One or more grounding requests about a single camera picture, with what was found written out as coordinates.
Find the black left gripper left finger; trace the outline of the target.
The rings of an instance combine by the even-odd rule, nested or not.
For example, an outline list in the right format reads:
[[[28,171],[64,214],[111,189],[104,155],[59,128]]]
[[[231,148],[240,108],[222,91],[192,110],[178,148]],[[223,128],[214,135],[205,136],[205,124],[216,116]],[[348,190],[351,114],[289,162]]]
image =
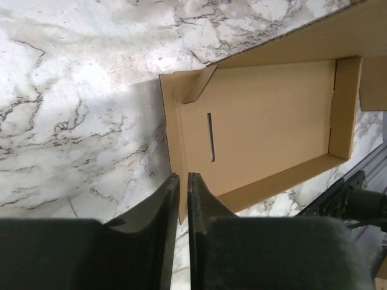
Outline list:
[[[2,289],[169,289],[179,204],[170,175],[135,207],[95,219],[1,219]]]

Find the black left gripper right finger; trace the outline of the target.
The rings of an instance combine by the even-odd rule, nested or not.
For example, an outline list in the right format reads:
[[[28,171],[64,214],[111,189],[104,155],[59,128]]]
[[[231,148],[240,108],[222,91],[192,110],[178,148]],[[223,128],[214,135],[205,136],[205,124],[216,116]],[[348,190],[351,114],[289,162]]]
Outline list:
[[[344,224],[330,217],[239,217],[188,177],[192,289],[374,289]]]

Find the cardboard box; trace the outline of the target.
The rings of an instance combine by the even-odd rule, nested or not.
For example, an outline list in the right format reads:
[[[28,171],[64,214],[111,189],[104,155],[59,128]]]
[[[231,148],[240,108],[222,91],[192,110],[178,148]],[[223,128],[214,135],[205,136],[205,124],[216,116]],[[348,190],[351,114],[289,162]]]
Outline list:
[[[180,219],[190,172],[239,212],[348,161],[357,111],[386,110],[386,2],[159,79]]]

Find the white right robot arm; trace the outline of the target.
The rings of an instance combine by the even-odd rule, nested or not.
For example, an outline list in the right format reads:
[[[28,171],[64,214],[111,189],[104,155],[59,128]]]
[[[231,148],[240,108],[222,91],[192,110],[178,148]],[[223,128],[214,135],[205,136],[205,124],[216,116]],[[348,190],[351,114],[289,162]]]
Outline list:
[[[319,214],[345,221],[349,229],[373,225],[386,231],[386,194],[363,188],[365,172],[359,170],[326,191]]]

